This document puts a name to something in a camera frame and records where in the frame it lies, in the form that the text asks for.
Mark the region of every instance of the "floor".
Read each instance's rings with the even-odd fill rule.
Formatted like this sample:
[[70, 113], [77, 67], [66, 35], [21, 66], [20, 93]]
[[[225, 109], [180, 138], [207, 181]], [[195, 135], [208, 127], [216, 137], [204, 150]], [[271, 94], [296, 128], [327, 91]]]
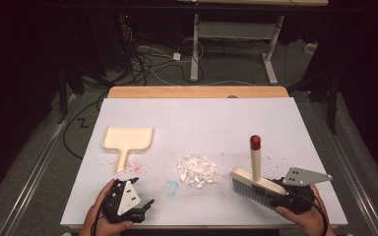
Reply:
[[[188, 63], [168, 62], [175, 48], [149, 41], [141, 45], [138, 55], [142, 60], [135, 61], [133, 73], [118, 84], [269, 85], [260, 58], [260, 54], [267, 50], [266, 41], [205, 41], [200, 61], [203, 77], [196, 84], [188, 81]], [[289, 46], [277, 45], [272, 64], [280, 86], [289, 87], [301, 81], [312, 58], [304, 53], [305, 45], [300, 40]], [[187, 49], [181, 48], [180, 52], [183, 55], [181, 61], [191, 59]], [[146, 75], [141, 73], [142, 64], [144, 67], [151, 65], [150, 70], [145, 71]], [[120, 74], [120, 70], [113, 69], [108, 71], [108, 78]], [[84, 155], [92, 134], [98, 100], [107, 91], [89, 78], [84, 78], [84, 85], [84, 94], [70, 93], [69, 113], [61, 124], [57, 123], [60, 111], [58, 98], [54, 97], [53, 111], [31, 134], [2, 182], [0, 235], [62, 235], [71, 231], [60, 226], [60, 218], [81, 164], [80, 157]], [[353, 126], [341, 95], [336, 118], [338, 134], [334, 136], [325, 122], [327, 104], [311, 103], [307, 94], [306, 91], [297, 91], [291, 96], [295, 98], [327, 172], [336, 176], [332, 184], [348, 219], [348, 225], [339, 227], [336, 232], [378, 235], [378, 166]], [[281, 229], [279, 234], [302, 235], [297, 229]]]

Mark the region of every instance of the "white dustpan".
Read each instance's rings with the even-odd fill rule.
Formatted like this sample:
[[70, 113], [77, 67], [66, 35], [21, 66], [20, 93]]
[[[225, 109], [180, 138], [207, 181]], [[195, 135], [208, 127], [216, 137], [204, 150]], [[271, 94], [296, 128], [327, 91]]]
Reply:
[[130, 151], [142, 151], [149, 148], [152, 136], [153, 128], [106, 128], [102, 139], [103, 147], [119, 150], [115, 172], [118, 173], [125, 169]]

